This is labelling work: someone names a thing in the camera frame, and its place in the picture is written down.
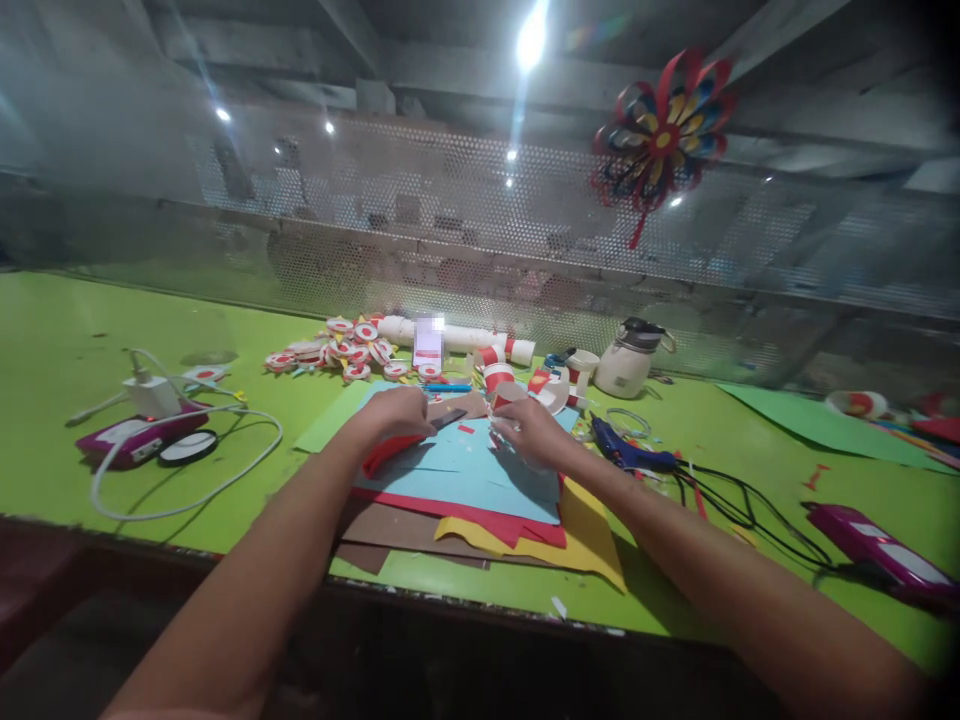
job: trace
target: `ceiling light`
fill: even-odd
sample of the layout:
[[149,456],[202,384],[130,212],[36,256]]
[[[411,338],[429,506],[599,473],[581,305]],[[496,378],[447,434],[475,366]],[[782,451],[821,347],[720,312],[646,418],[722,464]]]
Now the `ceiling light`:
[[547,1],[536,0],[536,5],[520,28],[517,38],[517,62],[523,72],[530,72],[543,57],[547,44]]

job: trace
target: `perforated metal screen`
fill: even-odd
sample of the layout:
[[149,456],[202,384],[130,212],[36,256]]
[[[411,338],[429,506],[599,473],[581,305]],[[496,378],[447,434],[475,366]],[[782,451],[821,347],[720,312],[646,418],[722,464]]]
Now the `perforated metal screen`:
[[[7,204],[21,239],[11,251],[299,313],[439,311],[540,352],[602,351],[623,317],[641,315],[678,336],[675,356],[657,356],[663,369],[773,385],[801,376],[864,308],[881,338],[885,323],[923,318],[955,338],[960,210],[949,200],[721,166],[654,213],[631,251],[638,215],[598,201],[587,152],[520,146],[510,160],[505,142],[401,120],[338,117],[328,134],[300,111],[248,115],[235,111],[229,132],[187,127],[183,182],[202,202],[45,178],[28,194],[46,210]],[[55,230],[38,241],[40,216]]]

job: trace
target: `white kettle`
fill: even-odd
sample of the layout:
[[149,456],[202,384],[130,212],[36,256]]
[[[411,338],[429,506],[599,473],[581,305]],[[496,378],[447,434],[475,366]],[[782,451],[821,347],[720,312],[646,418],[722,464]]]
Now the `white kettle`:
[[593,384],[608,395],[635,398],[650,374],[652,356],[661,341],[667,352],[677,351],[676,339],[664,328],[640,318],[627,318],[600,358]]

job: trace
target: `forearm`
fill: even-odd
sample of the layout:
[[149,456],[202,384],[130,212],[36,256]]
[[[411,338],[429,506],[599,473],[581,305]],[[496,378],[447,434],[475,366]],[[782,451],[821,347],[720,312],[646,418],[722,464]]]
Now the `forearm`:
[[565,447],[559,469],[597,496],[690,602],[800,716],[899,717],[923,686],[896,649],[793,573],[643,486]]
[[375,439],[352,419],[308,458],[174,618],[105,716],[168,708],[259,715]]

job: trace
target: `phone screen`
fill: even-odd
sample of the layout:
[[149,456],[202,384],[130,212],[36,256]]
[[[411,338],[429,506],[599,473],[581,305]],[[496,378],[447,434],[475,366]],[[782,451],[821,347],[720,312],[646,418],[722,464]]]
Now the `phone screen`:
[[413,366],[443,364],[443,318],[418,317],[413,335]]

